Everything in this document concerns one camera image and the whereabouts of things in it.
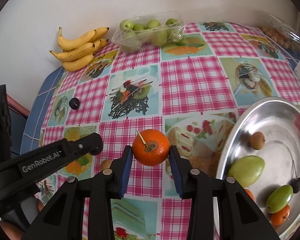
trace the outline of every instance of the banana bunch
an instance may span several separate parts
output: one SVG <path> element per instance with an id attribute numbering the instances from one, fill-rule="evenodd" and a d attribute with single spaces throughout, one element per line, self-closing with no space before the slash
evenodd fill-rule
<path id="1" fill-rule="evenodd" d="M 107 45 L 108 40 L 101 39 L 101 37 L 108 30 L 109 28 L 107 27 L 100 27 L 88 31 L 77 39 L 68 40 L 62 36 L 62 28 L 59 27 L 57 43 L 63 52 L 56 53 L 50 50 L 50 53 L 62 61 L 62 65 L 67 71 L 79 70 L 93 60 L 99 49 Z"/>

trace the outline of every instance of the silver plate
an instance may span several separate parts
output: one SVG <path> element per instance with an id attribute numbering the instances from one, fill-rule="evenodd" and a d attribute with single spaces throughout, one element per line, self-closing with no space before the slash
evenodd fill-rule
<path id="1" fill-rule="evenodd" d="M 265 146 L 256 151 L 249 145 L 249 136 L 261 131 L 266 139 Z M 291 102 L 277 97 L 264 98 L 251 105 L 234 125 L 220 157 L 217 176 L 224 179 L 231 164 L 246 155 L 257 155 L 265 160 L 261 177 L 247 187 L 256 204 L 270 219 L 266 211 L 268 196 L 279 186 L 295 178 L 292 160 L 300 177 L 300 110 Z M 282 238 L 300 217 L 300 191 L 289 203 L 289 220 L 275 228 Z M 219 215 L 216 199 L 213 203 L 214 221 L 219 233 Z"/>

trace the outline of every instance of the tablecloth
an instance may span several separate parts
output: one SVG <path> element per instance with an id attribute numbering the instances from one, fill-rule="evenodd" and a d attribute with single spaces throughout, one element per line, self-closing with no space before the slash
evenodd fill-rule
<path id="1" fill-rule="evenodd" d="M 279 96 L 300 108 L 300 84 L 286 56 L 258 28 L 230 23 L 188 23 L 180 42 L 146 45 L 132 54 L 109 43 L 87 67 L 63 73 L 39 138 L 40 146 L 98 132 L 103 152 L 85 155 L 39 183 L 48 189 L 39 197 L 46 203 L 70 175 L 94 176 L 103 160 L 119 158 L 144 129 L 165 133 L 193 166 L 213 176 L 226 137 L 249 105 Z M 134 88 L 138 92 L 129 96 Z M 69 108 L 72 97 L 80 100 L 78 110 Z M 126 103 L 125 97 L 132 99 Z M 194 154 L 194 137 L 206 140 L 201 147 L 209 158 Z M 83 238 L 88 206 L 86 199 Z M 175 192 L 167 161 L 147 167 L 134 159 L 126 195 L 112 201 L 115 238 L 186 239 L 190 208 L 191 201 Z"/>

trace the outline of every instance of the toothpick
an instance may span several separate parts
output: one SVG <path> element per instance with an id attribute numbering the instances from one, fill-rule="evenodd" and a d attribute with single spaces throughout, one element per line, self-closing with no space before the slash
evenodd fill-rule
<path id="1" fill-rule="evenodd" d="M 143 137 L 141 136 L 141 134 L 139 133 L 139 131 L 137 130 L 138 135 L 140 136 L 141 140 L 143 141 L 144 144 L 146 144 L 146 141 L 143 139 Z"/>

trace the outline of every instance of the green apple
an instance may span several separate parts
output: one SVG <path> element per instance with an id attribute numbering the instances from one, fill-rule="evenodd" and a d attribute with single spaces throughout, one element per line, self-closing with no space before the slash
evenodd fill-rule
<path id="1" fill-rule="evenodd" d="M 151 36 L 151 42 L 154 46 L 162 46 L 166 43 L 168 38 L 168 31 L 165 26 L 161 26 Z"/>
<path id="2" fill-rule="evenodd" d="M 266 206 L 269 213 L 277 213 L 282 210 L 291 200 L 293 189 L 290 185 L 283 185 L 277 188 L 268 197 Z"/>
<path id="3" fill-rule="evenodd" d="M 153 28 L 159 27 L 160 25 L 161 24 L 158 20 L 152 19 L 152 20 L 148 21 L 147 29 L 153 29 Z"/>
<path id="4" fill-rule="evenodd" d="M 138 38 L 142 43 L 148 43 L 151 41 L 151 36 L 154 33 L 152 29 L 143 30 L 138 32 Z"/>
<path id="5" fill-rule="evenodd" d="M 131 53 L 139 50 L 142 46 L 141 41 L 138 39 L 137 34 L 134 31 L 128 31 L 124 35 L 124 39 L 121 45 L 121 49 L 124 52 Z"/>
<path id="6" fill-rule="evenodd" d="M 122 22 L 120 22 L 119 27 L 122 31 L 132 30 L 134 27 L 134 22 L 130 19 L 125 19 Z"/>
<path id="7" fill-rule="evenodd" d="M 136 37 L 137 34 L 133 31 L 128 31 L 125 35 L 124 35 L 124 38 L 125 39 L 130 39 L 130 38 L 133 38 L 133 37 Z"/>
<path id="8" fill-rule="evenodd" d="M 176 23 L 177 21 L 178 21 L 178 20 L 171 18 L 171 19 L 169 19 L 169 20 L 166 21 L 166 25 L 174 24 L 174 23 Z"/>
<path id="9" fill-rule="evenodd" d="M 168 39 L 169 42 L 178 42 L 182 39 L 184 32 L 183 28 L 179 28 L 180 26 L 174 26 L 168 29 Z"/>
<path id="10" fill-rule="evenodd" d="M 146 27 L 143 24 L 137 23 L 134 25 L 133 30 L 134 31 L 143 31 Z"/>
<path id="11" fill-rule="evenodd" d="M 232 164 L 228 176 L 234 177 L 242 187 L 248 187 L 260 178 L 264 167 L 265 161 L 259 156 L 244 156 Z"/>

